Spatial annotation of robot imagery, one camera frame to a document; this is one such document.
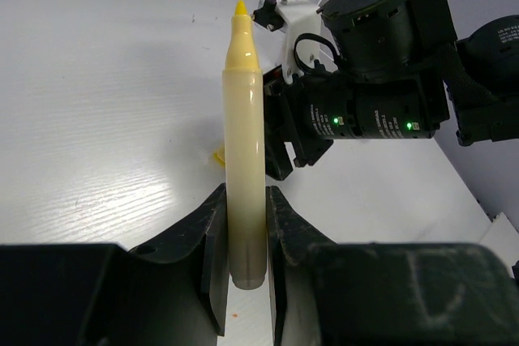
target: cable connector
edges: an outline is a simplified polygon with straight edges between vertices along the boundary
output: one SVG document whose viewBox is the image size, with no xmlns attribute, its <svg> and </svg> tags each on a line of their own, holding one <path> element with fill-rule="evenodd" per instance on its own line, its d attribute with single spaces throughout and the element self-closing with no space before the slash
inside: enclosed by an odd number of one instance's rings
<svg viewBox="0 0 519 346">
<path fill-rule="evenodd" d="M 283 27 L 285 21 L 276 12 L 276 2 L 264 0 L 263 5 L 252 13 L 252 20 L 270 32 Z"/>
</svg>

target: white tabletop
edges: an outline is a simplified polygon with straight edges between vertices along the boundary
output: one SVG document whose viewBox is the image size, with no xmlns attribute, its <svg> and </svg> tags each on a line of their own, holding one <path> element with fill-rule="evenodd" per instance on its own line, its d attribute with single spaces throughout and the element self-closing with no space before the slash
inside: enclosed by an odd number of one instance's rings
<svg viewBox="0 0 519 346">
<path fill-rule="evenodd" d="M 0 0 L 0 242 L 130 248 L 224 181 L 236 1 Z M 267 69 L 282 35 L 255 38 Z M 336 142 L 278 185 L 336 241 L 478 241 L 490 224 L 434 141 Z M 221 344 L 270 342 L 267 296 L 232 288 Z"/>
</svg>

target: highlighter pen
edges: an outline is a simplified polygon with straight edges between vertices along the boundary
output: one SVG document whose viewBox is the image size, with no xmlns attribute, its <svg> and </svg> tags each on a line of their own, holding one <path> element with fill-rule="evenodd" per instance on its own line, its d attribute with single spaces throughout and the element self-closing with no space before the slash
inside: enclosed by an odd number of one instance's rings
<svg viewBox="0 0 519 346">
<path fill-rule="evenodd" d="M 256 289 L 267 271 L 263 73 L 243 0 L 232 18 L 222 85 L 229 268 L 236 287 Z"/>
</svg>

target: white bracket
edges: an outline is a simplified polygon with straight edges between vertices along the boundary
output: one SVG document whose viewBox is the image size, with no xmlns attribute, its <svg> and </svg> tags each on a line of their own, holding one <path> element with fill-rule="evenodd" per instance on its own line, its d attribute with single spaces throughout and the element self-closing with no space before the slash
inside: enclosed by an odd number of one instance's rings
<svg viewBox="0 0 519 346">
<path fill-rule="evenodd" d="M 317 14 L 319 6 L 308 0 L 277 0 L 276 11 L 285 21 L 285 39 L 281 47 L 281 69 L 283 79 L 292 84 L 292 75 L 303 75 L 294 59 L 294 43 L 301 34 L 311 32 L 320 34 L 321 18 Z M 314 60 L 319 59 L 320 44 L 304 40 L 298 44 L 298 55 L 302 62 L 314 67 Z"/>
</svg>

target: gray wall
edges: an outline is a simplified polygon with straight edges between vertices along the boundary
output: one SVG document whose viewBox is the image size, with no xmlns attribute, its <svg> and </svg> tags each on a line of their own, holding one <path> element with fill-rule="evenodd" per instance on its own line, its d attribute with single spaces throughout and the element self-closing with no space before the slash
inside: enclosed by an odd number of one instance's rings
<svg viewBox="0 0 519 346">
<path fill-rule="evenodd" d="M 460 38 L 500 16 L 519 14 L 519 0 L 449 0 L 449 4 Z M 503 211 L 519 228 L 519 140 L 460 147 L 456 129 L 454 120 L 443 124 L 438 144 L 483 209 L 491 216 Z"/>
</svg>

